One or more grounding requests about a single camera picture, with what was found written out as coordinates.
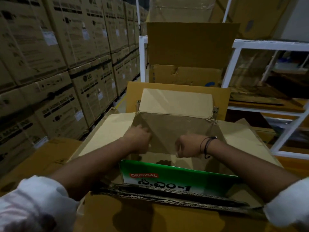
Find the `white shirt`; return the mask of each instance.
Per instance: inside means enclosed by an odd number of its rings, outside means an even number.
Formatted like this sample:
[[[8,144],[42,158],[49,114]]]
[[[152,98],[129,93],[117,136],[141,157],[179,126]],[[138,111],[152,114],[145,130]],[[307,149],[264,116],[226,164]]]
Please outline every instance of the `white shirt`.
[[[0,231],[73,231],[77,206],[60,183],[33,176],[0,198]],[[282,191],[264,212],[275,226],[309,231],[309,178]]]

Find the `fist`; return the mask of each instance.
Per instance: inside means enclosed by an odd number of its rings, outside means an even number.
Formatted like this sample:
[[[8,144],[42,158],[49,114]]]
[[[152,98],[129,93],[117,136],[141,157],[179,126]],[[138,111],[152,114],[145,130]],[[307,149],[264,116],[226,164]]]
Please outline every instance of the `fist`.
[[[132,152],[144,154],[148,151],[151,133],[148,132],[148,128],[142,128],[141,125],[138,125],[129,128],[123,138],[129,142]]]
[[[180,136],[175,142],[176,155],[182,157],[196,157],[204,152],[207,136],[188,134]]]

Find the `red label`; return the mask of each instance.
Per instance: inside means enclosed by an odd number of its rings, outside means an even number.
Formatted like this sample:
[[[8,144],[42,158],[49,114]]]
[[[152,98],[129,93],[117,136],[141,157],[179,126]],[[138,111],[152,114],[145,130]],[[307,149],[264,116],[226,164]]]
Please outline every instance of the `red label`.
[[[159,174],[155,173],[142,173],[142,174],[130,174],[132,178],[158,178]]]

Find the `white metal frame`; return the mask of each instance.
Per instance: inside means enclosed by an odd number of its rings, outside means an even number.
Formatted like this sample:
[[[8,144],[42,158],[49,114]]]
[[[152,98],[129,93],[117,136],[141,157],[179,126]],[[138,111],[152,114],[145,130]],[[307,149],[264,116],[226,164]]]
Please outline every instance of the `white metal frame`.
[[[226,12],[224,14],[223,22],[226,21],[227,14],[230,8],[230,3],[232,0],[228,0]],[[139,5],[138,0],[137,3],[137,13],[138,13],[138,22],[140,23],[139,17]],[[139,36],[139,57],[140,57],[140,72],[141,72],[141,82],[145,82],[145,44],[148,43],[147,36]],[[299,43],[299,42],[284,42],[284,41],[254,41],[254,40],[242,40],[235,39],[233,46],[234,52],[230,59],[229,65],[226,69],[226,73],[224,75],[222,81],[222,88],[228,88],[230,84],[230,80],[232,78],[236,63],[238,61],[240,52],[242,49],[268,49],[268,50],[276,50],[274,56],[272,57],[269,65],[266,68],[265,73],[263,74],[262,81],[266,81],[269,76],[269,73],[275,64],[275,59],[279,50],[287,50],[287,51],[308,51],[309,52],[309,43]],[[255,108],[244,108],[244,107],[235,107],[228,106],[228,109],[232,110],[241,110],[241,111],[251,111],[251,112],[260,112],[260,113],[270,113],[270,114],[279,114],[279,115],[289,115],[289,116],[297,116],[298,118],[293,120],[285,131],[280,135],[278,140],[273,144],[271,151],[273,155],[284,156],[284,157],[292,157],[297,159],[307,159],[309,160],[309,155],[302,153],[294,153],[294,152],[284,152],[280,151],[280,148],[284,145],[284,143],[289,139],[289,137],[293,134],[293,132],[298,128],[298,126],[304,121],[304,119],[309,114],[309,102],[304,106],[304,113],[295,113],[295,112],[284,112],[277,110],[268,110],[268,109],[255,109]]]

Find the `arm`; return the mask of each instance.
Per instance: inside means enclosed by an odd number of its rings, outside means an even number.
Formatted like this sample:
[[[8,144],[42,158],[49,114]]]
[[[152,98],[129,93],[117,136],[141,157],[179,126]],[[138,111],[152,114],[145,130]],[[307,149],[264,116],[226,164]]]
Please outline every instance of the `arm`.
[[[132,152],[146,153],[150,139],[146,128],[132,127],[118,140],[65,164],[50,178],[62,184],[70,198],[79,201],[121,159]]]
[[[176,141],[179,157],[194,157],[204,151],[206,136],[183,135]],[[218,139],[210,142],[207,153],[219,160],[264,200],[270,202],[281,191],[300,180],[296,175]]]

